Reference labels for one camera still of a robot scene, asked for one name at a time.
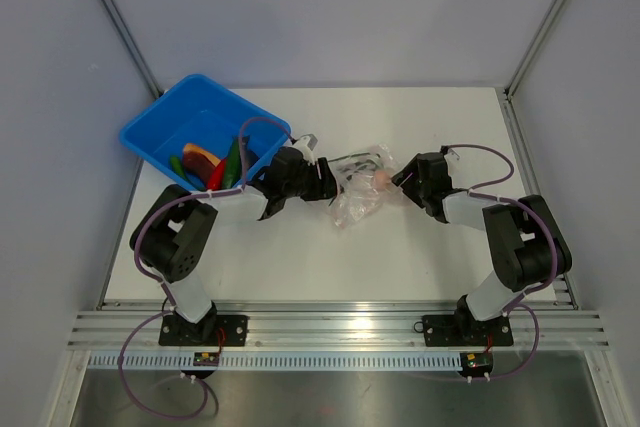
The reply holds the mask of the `peach fake radish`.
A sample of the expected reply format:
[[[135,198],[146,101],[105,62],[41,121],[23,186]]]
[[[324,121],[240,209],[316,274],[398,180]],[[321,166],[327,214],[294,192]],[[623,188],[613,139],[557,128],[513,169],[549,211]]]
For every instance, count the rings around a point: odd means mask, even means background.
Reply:
[[[391,184],[391,177],[384,170],[377,170],[373,175],[373,186],[377,190],[384,190]]]

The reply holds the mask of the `green fake cucumber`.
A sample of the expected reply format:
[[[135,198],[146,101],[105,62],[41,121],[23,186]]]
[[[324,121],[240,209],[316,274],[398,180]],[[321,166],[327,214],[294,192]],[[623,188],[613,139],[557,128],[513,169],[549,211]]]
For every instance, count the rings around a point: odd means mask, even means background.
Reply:
[[[241,177],[241,170],[240,142],[239,138],[235,137],[226,157],[221,187],[223,189],[231,189],[234,187]]]

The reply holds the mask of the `clear zip top bag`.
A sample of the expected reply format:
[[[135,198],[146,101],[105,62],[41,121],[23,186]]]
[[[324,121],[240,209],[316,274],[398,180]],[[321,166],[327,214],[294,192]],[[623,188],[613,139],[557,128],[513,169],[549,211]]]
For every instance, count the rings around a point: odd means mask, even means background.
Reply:
[[[327,204],[334,224],[347,228],[385,205],[404,206],[407,201],[391,178],[398,163],[385,144],[362,148],[328,161],[339,194]]]

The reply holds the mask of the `red fake pepper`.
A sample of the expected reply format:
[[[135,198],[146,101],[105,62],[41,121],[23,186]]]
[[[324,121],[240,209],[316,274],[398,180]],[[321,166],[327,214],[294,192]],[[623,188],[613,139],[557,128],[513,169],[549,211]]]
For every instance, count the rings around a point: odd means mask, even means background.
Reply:
[[[214,168],[211,176],[209,177],[206,188],[210,191],[217,191],[221,189],[224,173],[226,169],[227,159],[222,159],[219,164]]]

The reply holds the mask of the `orange red fake papaya slice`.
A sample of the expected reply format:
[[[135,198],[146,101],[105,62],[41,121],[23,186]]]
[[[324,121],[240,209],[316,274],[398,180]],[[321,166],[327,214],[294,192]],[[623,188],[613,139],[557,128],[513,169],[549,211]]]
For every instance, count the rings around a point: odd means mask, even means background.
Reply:
[[[187,143],[182,151],[182,165],[186,172],[206,184],[213,175],[221,159],[202,147]]]

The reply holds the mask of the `small green fake pepper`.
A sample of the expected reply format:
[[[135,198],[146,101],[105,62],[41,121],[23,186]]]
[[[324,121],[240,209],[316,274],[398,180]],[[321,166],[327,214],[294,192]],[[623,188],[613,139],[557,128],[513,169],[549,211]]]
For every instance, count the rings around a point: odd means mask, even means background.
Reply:
[[[188,181],[188,176],[184,170],[183,164],[181,162],[181,158],[175,155],[172,155],[169,158],[169,165],[171,170],[179,176],[181,179]]]

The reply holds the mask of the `grey fake fish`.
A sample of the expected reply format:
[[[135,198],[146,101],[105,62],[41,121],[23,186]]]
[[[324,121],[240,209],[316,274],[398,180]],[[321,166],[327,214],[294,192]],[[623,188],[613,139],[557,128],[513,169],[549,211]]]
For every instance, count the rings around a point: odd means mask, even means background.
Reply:
[[[241,166],[243,167],[245,172],[249,172],[249,170],[256,164],[259,160],[259,155],[255,153],[249,147],[250,137],[243,136],[241,141]]]

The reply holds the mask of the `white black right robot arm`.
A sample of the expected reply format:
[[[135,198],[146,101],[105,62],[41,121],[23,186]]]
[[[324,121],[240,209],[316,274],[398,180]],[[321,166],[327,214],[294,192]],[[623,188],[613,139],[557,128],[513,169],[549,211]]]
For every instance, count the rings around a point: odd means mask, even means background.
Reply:
[[[506,163],[508,171],[497,179],[456,188],[446,160],[456,148],[491,153]],[[547,288],[572,267],[571,252],[542,196],[512,199],[480,191],[509,180],[514,173],[511,160],[493,148],[453,144],[437,153],[414,156],[392,177],[392,183],[431,218],[486,234],[492,272],[462,296],[449,315],[456,336],[466,343],[478,342],[519,301]]]

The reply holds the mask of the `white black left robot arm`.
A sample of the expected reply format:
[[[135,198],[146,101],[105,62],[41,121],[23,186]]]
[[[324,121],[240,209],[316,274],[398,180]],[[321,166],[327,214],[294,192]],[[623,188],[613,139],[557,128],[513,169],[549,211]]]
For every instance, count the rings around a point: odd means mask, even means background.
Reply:
[[[211,231],[217,224],[263,221],[279,213],[291,198],[305,202],[333,200],[339,183],[325,157],[313,156],[299,143],[278,150],[271,163],[243,186],[191,192],[166,187],[130,237],[134,264],[165,293],[162,346],[218,345],[239,317],[221,317],[196,272]]]

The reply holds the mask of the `blue plastic bin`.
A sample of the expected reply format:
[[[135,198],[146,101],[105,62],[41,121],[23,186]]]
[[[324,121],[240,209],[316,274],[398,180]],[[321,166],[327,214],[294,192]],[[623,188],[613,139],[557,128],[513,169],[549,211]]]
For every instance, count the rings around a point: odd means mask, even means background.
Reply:
[[[249,139],[248,150],[257,155],[249,178],[270,164],[291,134],[289,124],[201,74],[192,74],[168,90],[120,131],[120,142],[167,176],[192,190],[189,180],[170,167],[170,158],[194,143],[223,158],[239,134]]]

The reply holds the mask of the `aluminium frame post right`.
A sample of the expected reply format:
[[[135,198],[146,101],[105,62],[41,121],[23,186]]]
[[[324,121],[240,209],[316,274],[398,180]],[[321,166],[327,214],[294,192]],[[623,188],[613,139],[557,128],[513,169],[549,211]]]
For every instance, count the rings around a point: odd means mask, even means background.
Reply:
[[[544,47],[556,23],[560,20],[568,2],[569,0],[551,0],[514,73],[503,89],[504,96],[510,103],[515,99],[516,93],[523,84],[526,75]]]

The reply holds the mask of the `aluminium frame post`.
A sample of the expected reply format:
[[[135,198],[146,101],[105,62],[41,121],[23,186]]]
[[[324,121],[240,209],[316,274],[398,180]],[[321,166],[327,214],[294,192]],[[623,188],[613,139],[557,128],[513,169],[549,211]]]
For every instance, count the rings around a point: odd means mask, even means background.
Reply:
[[[123,13],[121,12],[117,1],[99,0],[99,2],[146,89],[154,99],[161,97],[164,93],[164,89],[158,82],[156,76],[152,72],[152,69],[149,67],[149,64],[146,61],[145,56],[140,49]]]
[[[510,103],[515,99],[516,93],[523,84],[526,75],[544,47],[556,23],[560,20],[568,2],[569,0],[551,0],[514,73],[503,89],[504,96]]]

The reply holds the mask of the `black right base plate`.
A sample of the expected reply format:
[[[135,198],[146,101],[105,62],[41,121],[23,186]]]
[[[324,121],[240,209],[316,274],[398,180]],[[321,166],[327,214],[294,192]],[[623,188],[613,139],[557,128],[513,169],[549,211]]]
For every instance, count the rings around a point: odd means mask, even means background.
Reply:
[[[510,347],[514,345],[506,317],[487,321],[460,320],[454,314],[424,315],[422,333],[427,347]]]

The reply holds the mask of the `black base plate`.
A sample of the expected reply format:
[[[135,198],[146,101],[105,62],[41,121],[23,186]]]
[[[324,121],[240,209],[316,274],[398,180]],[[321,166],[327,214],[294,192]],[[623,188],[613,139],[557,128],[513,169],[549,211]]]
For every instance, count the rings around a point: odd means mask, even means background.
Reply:
[[[510,347],[514,345],[506,317],[487,321],[460,320],[454,314],[424,315],[422,333],[427,347]]]
[[[248,323],[245,315],[216,314],[191,323],[171,314],[162,320],[158,343],[163,347],[243,347]]]

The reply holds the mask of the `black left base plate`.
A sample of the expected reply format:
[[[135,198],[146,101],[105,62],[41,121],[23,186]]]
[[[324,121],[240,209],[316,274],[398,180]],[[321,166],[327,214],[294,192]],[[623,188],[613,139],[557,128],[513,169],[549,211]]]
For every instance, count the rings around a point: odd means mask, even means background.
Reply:
[[[245,315],[216,314],[191,323],[171,314],[162,320],[158,343],[163,347],[243,347],[248,323]]]

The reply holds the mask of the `aluminium mounting rail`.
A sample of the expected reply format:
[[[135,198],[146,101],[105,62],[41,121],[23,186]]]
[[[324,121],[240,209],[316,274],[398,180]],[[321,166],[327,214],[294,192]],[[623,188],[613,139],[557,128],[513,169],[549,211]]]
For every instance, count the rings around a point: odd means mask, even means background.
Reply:
[[[248,351],[417,351],[425,347],[418,322],[425,314],[447,313],[442,302],[219,302],[222,314],[248,318]],[[599,314],[567,303],[535,301],[529,315],[510,316],[514,345],[524,348],[533,336],[548,351],[606,351],[609,339]],[[111,350],[119,347],[141,322],[133,348],[151,350],[158,344],[161,323],[155,319],[160,303],[108,302],[100,309],[80,312],[73,324],[70,350]]]

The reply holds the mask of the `aluminium frame post left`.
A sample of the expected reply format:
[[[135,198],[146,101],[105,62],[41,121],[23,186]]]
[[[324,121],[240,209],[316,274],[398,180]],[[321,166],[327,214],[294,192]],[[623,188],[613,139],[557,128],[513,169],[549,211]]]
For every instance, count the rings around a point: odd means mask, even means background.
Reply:
[[[146,61],[145,56],[140,49],[123,13],[121,12],[117,1],[99,0],[99,2],[146,89],[154,99],[161,97],[164,93],[164,89],[158,82],[156,76],[152,72],[152,69],[149,67],[149,64]]]

